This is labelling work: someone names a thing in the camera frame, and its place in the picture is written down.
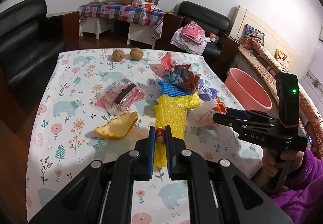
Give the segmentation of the right hand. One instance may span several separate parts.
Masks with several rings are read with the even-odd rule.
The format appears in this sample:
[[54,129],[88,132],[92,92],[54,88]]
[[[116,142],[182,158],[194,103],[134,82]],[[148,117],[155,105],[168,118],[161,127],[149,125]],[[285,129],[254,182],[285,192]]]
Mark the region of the right hand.
[[277,175],[278,170],[289,166],[288,173],[298,170],[303,163],[304,152],[295,150],[286,150],[281,153],[278,162],[275,160],[274,155],[269,151],[267,147],[262,147],[263,150],[263,171],[265,175],[273,178]]

